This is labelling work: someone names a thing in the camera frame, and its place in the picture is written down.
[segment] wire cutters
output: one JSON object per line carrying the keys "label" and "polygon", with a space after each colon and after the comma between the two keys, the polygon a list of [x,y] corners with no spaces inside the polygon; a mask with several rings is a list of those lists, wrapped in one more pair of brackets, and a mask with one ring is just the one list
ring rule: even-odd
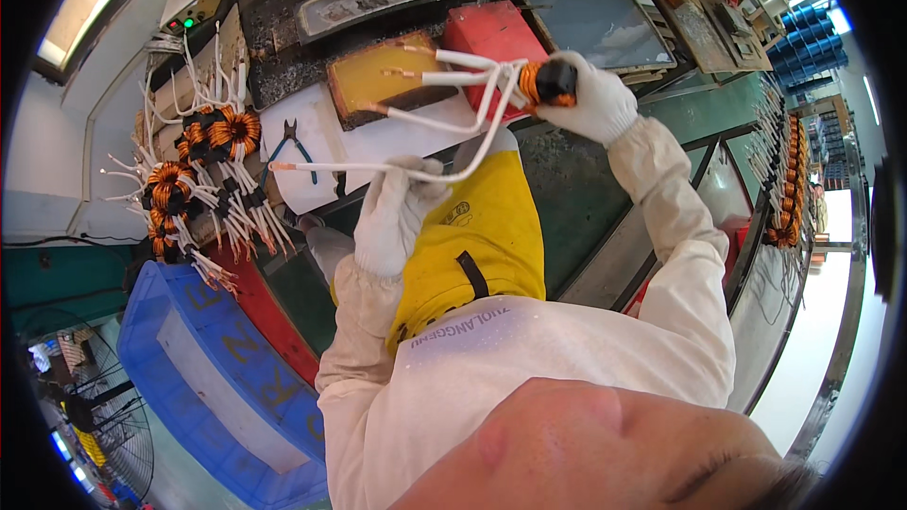
{"label": "wire cutters", "polygon": [[[278,157],[280,150],[283,148],[283,144],[285,142],[287,142],[288,140],[292,140],[293,143],[296,144],[296,148],[299,149],[299,152],[302,153],[303,157],[306,158],[306,161],[309,162],[309,164],[313,163],[312,157],[310,155],[308,155],[308,152],[306,152],[306,149],[304,147],[302,147],[302,143],[296,138],[296,119],[293,119],[292,125],[290,125],[287,120],[284,120],[284,137],[280,140],[280,144],[278,144],[278,148],[276,150],[274,150],[274,152],[271,152],[271,157],[267,159],[267,164],[270,164],[271,162],[274,161],[274,159],[276,157]],[[266,179],[267,179],[267,165],[265,165],[265,171],[261,173],[261,181],[259,182],[259,185],[261,186],[262,189],[264,189],[264,187],[265,187]],[[318,185],[318,176],[314,170],[312,170],[312,185],[313,186]]]}

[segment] blue plastic crate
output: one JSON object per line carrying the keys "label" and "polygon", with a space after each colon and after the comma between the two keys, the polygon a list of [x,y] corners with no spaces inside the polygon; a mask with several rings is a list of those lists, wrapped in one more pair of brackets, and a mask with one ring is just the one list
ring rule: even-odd
{"label": "blue plastic crate", "polygon": [[[229,383],[231,394],[254,410],[270,433],[277,432],[309,460],[279,474],[244,448],[158,342],[165,320],[168,327],[184,323],[210,365]],[[210,289],[191,266],[142,266],[123,315],[117,352],[170,433],[240,500],[258,510],[281,510],[327,497],[317,393],[279,357],[233,296]]]}

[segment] white work glove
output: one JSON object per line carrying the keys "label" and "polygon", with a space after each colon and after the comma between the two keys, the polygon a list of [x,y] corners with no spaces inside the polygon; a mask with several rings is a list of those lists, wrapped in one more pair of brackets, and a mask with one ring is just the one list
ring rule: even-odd
{"label": "white work glove", "polygon": [[575,51],[559,51],[550,57],[577,69],[576,106],[539,105],[536,114],[607,148],[627,132],[638,116],[636,96],[610,71],[596,68]]}
{"label": "white work glove", "polygon": [[[444,165],[434,159],[401,155],[387,160],[411,170],[441,175]],[[356,264],[376,276],[392,278],[413,255],[415,237],[429,211],[450,197],[447,184],[411,180],[402,170],[379,172],[368,187],[353,238]]]}

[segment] person's hair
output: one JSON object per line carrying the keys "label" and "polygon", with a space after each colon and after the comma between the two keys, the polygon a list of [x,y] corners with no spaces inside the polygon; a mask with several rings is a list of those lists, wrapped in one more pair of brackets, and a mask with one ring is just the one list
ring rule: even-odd
{"label": "person's hair", "polygon": [[819,484],[822,476],[807,464],[790,463],[765,492],[748,504],[745,510],[793,510]]}

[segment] white long-sleeve shirt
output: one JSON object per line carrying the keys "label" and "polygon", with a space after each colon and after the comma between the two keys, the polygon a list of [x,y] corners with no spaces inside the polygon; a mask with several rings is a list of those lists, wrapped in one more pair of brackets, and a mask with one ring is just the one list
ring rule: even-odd
{"label": "white long-sleeve shirt", "polygon": [[362,272],[352,257],[341,262],[337,336],[316,381],[334,508],[387,508],[531,377],[725,405],[735,364],[721,285],[727,237],[688,182],[686,154],[658,121],[638,119],[608,159],[643,206],[665,264],[638,320],[492,296],[445,314],[391,361],[384,335],[401,282]]}

